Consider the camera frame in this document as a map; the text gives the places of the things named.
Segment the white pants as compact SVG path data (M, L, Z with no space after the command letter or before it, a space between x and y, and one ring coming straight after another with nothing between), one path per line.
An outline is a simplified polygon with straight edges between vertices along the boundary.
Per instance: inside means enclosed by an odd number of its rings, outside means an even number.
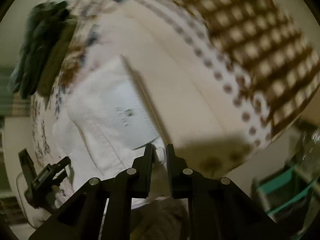
M71 160L67 173L73 191L90 178L110 179L127 170L151 144L156 150L151 190L132 206L170 197L165 141L125 57L105 62L75 87L53 135L58 152Z

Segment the floral checkered bed blanket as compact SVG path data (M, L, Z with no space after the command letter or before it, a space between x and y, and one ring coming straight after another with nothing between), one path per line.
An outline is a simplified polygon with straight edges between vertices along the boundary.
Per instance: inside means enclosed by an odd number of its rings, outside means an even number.
M36 161L75 87L125 57L165 146L217 179L275 141L319 88L319 55L272 0L71 0L31 101Z

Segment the dark green garment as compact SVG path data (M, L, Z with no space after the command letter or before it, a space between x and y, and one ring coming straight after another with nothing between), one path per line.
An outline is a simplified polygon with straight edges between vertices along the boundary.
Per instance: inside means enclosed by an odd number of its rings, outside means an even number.
M69 23L74 24L75 19L66 1L40 3L31 9L8 90L22 99L36 92L52 50Z

